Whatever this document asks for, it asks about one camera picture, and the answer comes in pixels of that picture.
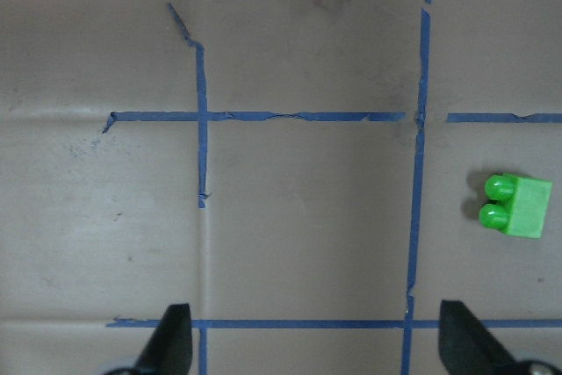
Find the green toy brick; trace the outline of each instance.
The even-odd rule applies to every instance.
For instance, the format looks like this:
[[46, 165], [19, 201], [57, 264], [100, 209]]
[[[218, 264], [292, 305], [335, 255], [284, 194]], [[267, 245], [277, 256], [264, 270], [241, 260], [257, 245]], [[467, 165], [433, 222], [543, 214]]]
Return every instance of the green toy brick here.
[[538, 239], [551, 197], [552, 182], [504, 173], [486, 181], [486, 195], [492, 203], [479, 214], [484, 227], [495, 228], [511, 236]]

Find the grid square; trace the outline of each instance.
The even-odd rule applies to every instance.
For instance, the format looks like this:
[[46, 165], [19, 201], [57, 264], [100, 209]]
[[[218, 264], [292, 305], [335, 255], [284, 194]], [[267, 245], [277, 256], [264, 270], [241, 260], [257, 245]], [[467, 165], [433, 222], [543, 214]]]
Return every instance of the grid square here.
[[205, 315], [401, 320], [414, 134], [407, 123], [211, 124]]
[[401, 331], [387, 330], [213, 330], [209, 373], [400, 372]]
[[[441, 299], [464, 300], [483, 319], [560, 318], [562, 128], [442, 124], [426, 129], [415, 318], [435, 319]], [[484, 182], [501, 172], [554, 183], [540, 240], [479, 224]]]
[[210, 109], [415, 109], [420, 0], [204, 3]]
[[562, 112], [562, 0], [434, 0], [429, 116]]
[[0, 124], [0, 318], [197, 315], [197, 124]]
[[[508, 349], [516, 360], [535, 359], [562, 365], [562, 329], [559, 328], [502, 328], [492, 329], [494, 336]], [[439, 360], [438, 331], [420, 329], [414, 332], [412, 349], [412, 375], [447, 375]]]
[[190, 0], [0, 0], [4, 119], [197, 110]]
[[[102, 322], [3, 321], [0, 371], [10, 375], [98, 375], [134, 362], [153, 331], [106, 328]], [[192, 335], [190, 373], [198, 373], [198, 330]]]

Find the green lego block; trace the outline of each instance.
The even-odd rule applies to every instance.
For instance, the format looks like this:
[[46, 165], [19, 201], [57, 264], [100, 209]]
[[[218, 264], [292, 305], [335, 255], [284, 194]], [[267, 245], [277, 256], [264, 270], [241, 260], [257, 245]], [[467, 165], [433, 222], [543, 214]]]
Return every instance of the green lego block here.
[[504, 173], [486, 181], [491, 204], [482, 207], [479, 220], [484, 227], [495, 228], [511, 236], [538, 239], [551, 196], [552, 182]]

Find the metal screw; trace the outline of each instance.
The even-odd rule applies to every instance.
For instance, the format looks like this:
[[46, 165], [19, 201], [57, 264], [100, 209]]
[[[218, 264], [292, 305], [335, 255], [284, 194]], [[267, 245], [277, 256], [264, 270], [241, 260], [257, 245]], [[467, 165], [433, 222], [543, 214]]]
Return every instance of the metal screw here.
[[529, 373], [530, 375], [552, 375], [551, 368], [543, 364], [531, 364]]

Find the green knob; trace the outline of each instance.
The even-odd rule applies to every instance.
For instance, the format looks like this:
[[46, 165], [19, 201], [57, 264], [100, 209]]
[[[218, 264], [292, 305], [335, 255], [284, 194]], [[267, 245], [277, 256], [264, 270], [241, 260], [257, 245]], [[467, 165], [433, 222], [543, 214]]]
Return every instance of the green knob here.
[[480, 210], [479, 219], [482, 226], [501, 230], [509, 223], [509, 213], [503, 206], [486, 204]]
[[510, 177], [493, 175], [486, 180], [484, 190], [490, 199], [494, 201], [505, 201], [513, 195], [515, 184]]

